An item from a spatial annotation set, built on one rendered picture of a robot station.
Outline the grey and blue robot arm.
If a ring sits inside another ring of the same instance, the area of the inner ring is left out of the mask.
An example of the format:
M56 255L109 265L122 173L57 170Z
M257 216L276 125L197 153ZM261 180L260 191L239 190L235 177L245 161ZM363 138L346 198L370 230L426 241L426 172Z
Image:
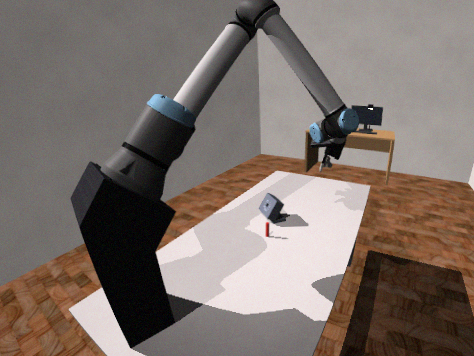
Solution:
M311 147L332 147L330 141L344 143L348 134L359 126L357 112L342 102L281 17L276 2L241 0L231 21L175 98L153 95L121 148L104 162L101 171L121 185L160 201L166 173L184 151L179 147L183 146L183 141L184 147L188 143L196 130L196 118L244 47L254 38L256 28L262 29L269 37L325 116L309 128Z

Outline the grey square panel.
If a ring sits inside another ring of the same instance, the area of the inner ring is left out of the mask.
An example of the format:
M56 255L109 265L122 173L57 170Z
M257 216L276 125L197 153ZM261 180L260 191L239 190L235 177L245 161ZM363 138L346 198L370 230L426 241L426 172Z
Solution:
M280 214L283 204L276 196L267 193L259 206L259 210L264 216L269 219L273 224L284 222L286 219ZM277 202L278 201L278 202Z

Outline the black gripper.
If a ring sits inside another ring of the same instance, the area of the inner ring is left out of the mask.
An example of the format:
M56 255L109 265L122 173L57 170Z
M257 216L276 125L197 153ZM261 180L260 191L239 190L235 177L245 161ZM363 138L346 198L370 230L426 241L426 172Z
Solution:
M334 157L334 159L339 160L339 157L342 153L342 150L345 146L345 143L346 143L346 140L342 144L334 145L335 143L333 143L332 147L326 147L326 150L324 152L325 155L323 157L323 160L322 160L322 163L321 163L321 166L320 166L320 173L321 173L323 167L328 167L328 168L332 167L332 163L330 162L330 157L328 155ZM327 160L326 160L326 158L327 158Z

